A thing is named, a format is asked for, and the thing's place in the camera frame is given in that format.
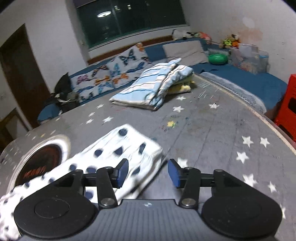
gray table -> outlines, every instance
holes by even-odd
[[[13,168],[23,155],[41,141],[56,134],[66,135],[71,142],[69,157],[72,157],[115,127],[128,123],[158,142],[167,158],[187,159],[189,166],[203,173],[224,169],[241,180],[244,180],[243,175],[250,177],[253,174],[257,182],[254,187],[281,204],[283,210],[285,208],[285,219],[276,237],[279,240],[295,240],[294,149],[250,106],[238,101],[225,90],[217,89],[214,85],[206,86],[206,80],[199,77],[195,79],[197,85],[202,87],[198,86],[192,93],[167,96],[158,111],[112,105],[108,100],[117,91],[62,114],[14,140],[0,156],[0,160],[5,157],[0,164],[0,194],[7,191]],[[180,96],[186,99],[177,100]],[[210,108],[209,105],[213,103],[218,105],[217,109]],[[180,113],[173,111],[173,107],[178,106],[184,108]],[[113,119],[103,124],[103,119],[108,116]],[[167,126],[170,121],[173,121],[174,127]],[[250,136],[254,142],[250,148],[243,144],[242,136]],[[260,144],[261,137],[267,138],[270,143],[266,148]],[[237,160],[237,152],[245,152],[249,159],[243,164]],[[271,192],[268,187],[270,182],[275,185],[276,191]],[[178,201],[180,195],[180,190],[173,187],[165,166],[139,198],[174,198]],[[210,189],[202,188],[200,206],[209,197]]]

wall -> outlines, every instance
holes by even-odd
[[[239,34],[269,52],[270,74],[288,82],[296,73],[296,13],[282,0],[181,0],[192,31],[220,42]]]
[[[172,31],[174,29],[177,29],[181,32],[183,31],[189,32],[190,26],[183,25],[183,26],[174,26],[174,27],[164,27],[164,28],[159,28],[158,30],[149,30],[149,31],[143,31],[136,34],[127,35],[120,39],[117,39],[116,41],[110,41],[90,49],[89,55],[91,58],[94,58],[98,55],[104,54],[111,50],[118,49],[133,43],[139,43],[144,40],[168,36],[172,34]]]
[[[0,46],[25,23],[33,54],[50,92],[62,75],[87,66],[88,52],[77,39],[82,35],[77,24],[72,25],[77,16],[71,10],[71,3],[70,0],[15,0],[0,14]],[[0,118],[15,107],[17,102],[0,67]]]

green round object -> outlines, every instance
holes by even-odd
[[[211,54],[208,58],[210,64],[222,65],[228,62],[228,57],[224,54]]]

blue gripper pad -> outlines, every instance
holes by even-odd
[[[118,188],[122,187],[127,175],[128,175],[128,160],[124,162],[124,164],[118,171],[118,178],[116,179]]]
[[[175,187],[179,188],[181,184],[180,176],[177,168],[174,166],[174,164],[170,160],[168,161],[168,173]]]
[[[34,240],[28,236],[19,239],[19,241]],[[181,208],[176,205],[175,200],[131,199],[124,199],[116,208],[102,209],[93,223],[83,231],[72,237],[59,239],[59,241],[231,240],[233,239],[212,231],[202,221],[197,211]]]

striped folded cloth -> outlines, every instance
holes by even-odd
[[[157,110],[163,104],[168,89],[193,74],[193,69],[179,65],[180,61],[179,58],[146,69],[131,86],[114,95],[109,101],[118,105]]]

